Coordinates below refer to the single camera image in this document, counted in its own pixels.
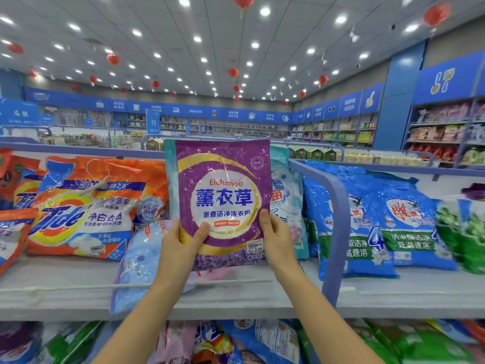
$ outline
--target recessed light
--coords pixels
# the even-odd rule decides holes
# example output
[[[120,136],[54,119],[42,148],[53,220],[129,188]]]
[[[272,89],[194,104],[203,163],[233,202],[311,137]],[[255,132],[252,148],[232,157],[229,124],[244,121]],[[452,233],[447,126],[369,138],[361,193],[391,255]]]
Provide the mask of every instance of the recessed light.
[[[271,14],[271,10],[268,6],[263,6],[260,10],[259,10],[259,13],[262,15],[262,16],[268,16],[269,14]]]
[[[184,6],[185,8],[188,8],[190,6],[190,1],[189,0],[179,0],[179,4]]]
[[[409,24],[406,29],[404,30],[406,33],[411,33],[411,32],[414,32],[416,29],[418,29],[419,27],[419,24]]]
[[[81,30],[81,28],[79,28],[79,26],[74,23],[68,23],[67,25],[70,29],[75,30],[76,32],[79,32]]]
[[[335,19],[335,23],[337,23],[337,24],[343,24],[346,21],[347,21],[347,14],[340,14]]]
[[[14,21],[10,18],[7,18],[6,16],[0,16],[0,20],[2,20],[4,23],[7,23],[7,24],[13,24]]]

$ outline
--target purple package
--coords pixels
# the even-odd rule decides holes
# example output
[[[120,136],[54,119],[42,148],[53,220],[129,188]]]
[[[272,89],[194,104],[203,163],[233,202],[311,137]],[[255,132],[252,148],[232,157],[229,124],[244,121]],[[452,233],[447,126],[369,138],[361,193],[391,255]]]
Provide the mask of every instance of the purple package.
[[[270,141],[175,142],[179,180],[180,240],[202,222],[210,233],[194,271],[266,261],[259,210],[269,210]]]

